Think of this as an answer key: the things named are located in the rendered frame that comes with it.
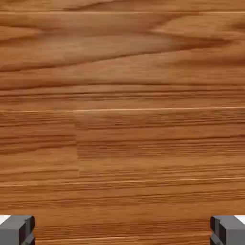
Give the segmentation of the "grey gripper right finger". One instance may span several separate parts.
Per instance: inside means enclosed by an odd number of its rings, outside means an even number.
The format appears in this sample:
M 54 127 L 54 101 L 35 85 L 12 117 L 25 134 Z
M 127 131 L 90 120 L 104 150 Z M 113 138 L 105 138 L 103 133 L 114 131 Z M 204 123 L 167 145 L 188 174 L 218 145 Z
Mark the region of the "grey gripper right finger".
M 210 245 L 245 245 L 245 215 L 210 217 Z

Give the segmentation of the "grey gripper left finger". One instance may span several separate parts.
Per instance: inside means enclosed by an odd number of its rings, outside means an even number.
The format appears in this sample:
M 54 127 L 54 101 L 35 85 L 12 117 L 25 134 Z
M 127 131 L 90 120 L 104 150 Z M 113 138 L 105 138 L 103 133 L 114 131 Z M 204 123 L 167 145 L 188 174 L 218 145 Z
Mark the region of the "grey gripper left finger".
M 35 245 L 35 217 L 0 215 L 0 245 Z

